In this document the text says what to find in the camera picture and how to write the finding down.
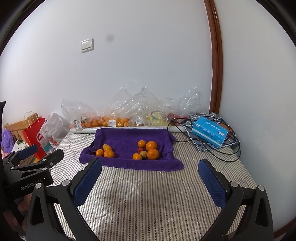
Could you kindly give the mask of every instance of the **purple plush toy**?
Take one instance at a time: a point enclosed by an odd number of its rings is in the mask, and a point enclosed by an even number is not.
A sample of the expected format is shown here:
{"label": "purple plush toy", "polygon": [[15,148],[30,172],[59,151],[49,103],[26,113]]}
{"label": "purple plush toy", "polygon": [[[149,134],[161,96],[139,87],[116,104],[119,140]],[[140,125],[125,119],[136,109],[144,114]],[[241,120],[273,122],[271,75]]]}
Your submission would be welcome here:
{"label": "purple plush toy", "polygon": [[13,136],[9,132],[9,130],[4,130],[2,132],[2,141],[1,141],[1,146],[3,147],[3,151],[5,153],[11,153],[14,144],[15,144],[15,141],[13,139]]}

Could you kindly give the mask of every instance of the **bed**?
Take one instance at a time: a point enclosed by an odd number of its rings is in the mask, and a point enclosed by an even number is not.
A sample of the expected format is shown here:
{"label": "bed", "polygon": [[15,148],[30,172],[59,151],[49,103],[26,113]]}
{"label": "bed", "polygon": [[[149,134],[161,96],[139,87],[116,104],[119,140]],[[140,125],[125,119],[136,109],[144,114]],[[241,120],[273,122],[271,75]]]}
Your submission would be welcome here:
{"label": "bed", "polygon": [[[177,140],[186,140],[174,133]],[[59,147],[64,159],[52,168],[53,185],[71,179],[86,164],[79,162],[83,148],[89,146],[95,134],[68,133]],[[223,152],[233,153],[230,147]],[[216,153],[220,158],[226,155]],[[175,143],[174,156],[183,162],[181,171],[143,171],[103,167],[84,205],[78,209],[101,241],[111,240],[200,240],[214,222],[220,208],[216,207],[197,171],[197,164],[207,158],[228,180],[242,187],[256,184],[240,160],[222,162],[208,152],[198,152],[192,142]],[[74,238],[59,205],[56,210],[66,235]],[[244,207],[233,222],[233,232]]]}

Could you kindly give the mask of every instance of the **red paper bag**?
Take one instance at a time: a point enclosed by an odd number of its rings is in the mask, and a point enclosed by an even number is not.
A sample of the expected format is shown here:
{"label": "red paper bag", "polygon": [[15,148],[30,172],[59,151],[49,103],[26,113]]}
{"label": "red paper bag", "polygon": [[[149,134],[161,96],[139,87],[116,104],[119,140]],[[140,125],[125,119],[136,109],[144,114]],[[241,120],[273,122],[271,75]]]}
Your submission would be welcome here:
{"label": "red paper bag", "polygon": [[33,123],[30,127],[23,130],[23,134],[25,137],[26,142],[31,146],[33,144],[36,144],[38,146],[38,152],[35,154],[35,156],[41,160],[46,156],[46,153],[44,149],[41,147],[40,142],[37,140],[37,135],[41,129],[41,126],[45,122],[45,118],[39,118],[37,122]]}

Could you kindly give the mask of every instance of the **purple cloth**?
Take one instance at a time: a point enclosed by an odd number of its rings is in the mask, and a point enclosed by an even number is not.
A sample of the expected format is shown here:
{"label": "purple cloth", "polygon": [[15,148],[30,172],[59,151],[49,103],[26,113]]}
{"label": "purple cloth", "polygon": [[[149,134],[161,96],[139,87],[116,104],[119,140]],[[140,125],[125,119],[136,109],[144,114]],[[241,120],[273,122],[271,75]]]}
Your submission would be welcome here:
{"label": "purple cloth", "polygon": [[[158,160],[133,160],[137,153],[138,141],[155,141],[159,151]],[[89,163],[96,157],[97,149],[102,149],[103,144],[112,147],[114,158],[97,157],[103,166],[119,167],[137,170],[176,171],[184,168],[181,161],[173,155],[173,144],[176,138],[166,129],[126,129],[126,128],[101,128],[96,130],[96,136],[90,147],[85,148],[80,154],[80,163]]]}

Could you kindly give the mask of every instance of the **textured blue pad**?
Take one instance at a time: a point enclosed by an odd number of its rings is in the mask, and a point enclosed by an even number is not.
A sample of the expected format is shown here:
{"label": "textured blue pad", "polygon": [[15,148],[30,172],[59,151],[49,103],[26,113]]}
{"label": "textured blue pad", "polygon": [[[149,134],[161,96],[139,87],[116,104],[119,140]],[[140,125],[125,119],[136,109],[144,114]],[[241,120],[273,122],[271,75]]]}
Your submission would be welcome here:
{"label": "textured blue pad", "polygon": [[75,207],[83,205],[94,184],[102,172],[102,162],[97,159],[83,176],[80,183],[73,190],[73,203]]}
{"label": "textured blue pad", "polygon": [[204,160],[200,160],[198,164],[198,174],[210,193],[215,205],[224,209],[227,203],[226,191]]}
{"label": "textured blue pad", "polygon": [[20,160],[25,160],[31,155],[34,155],[38,151],[38,146],[37,145],[32,145],[27,147],[26,149],[21,150],[18,153],[18,157]]}

